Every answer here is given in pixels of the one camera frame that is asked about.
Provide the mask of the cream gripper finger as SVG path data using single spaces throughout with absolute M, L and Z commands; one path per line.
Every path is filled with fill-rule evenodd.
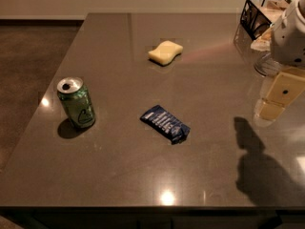
M 284 110 L 284 107 L 268 102 L 264 99 L 259 99 L 257 102 L 257 115 L 265 120 L 276 120 Z

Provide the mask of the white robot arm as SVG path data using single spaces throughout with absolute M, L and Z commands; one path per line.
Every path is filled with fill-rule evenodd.
M 270 52 L 254 68 L 265 76 L 255 116 L 274 122 L 305 91 L 305 0 L 293 0 L 271 27 Z

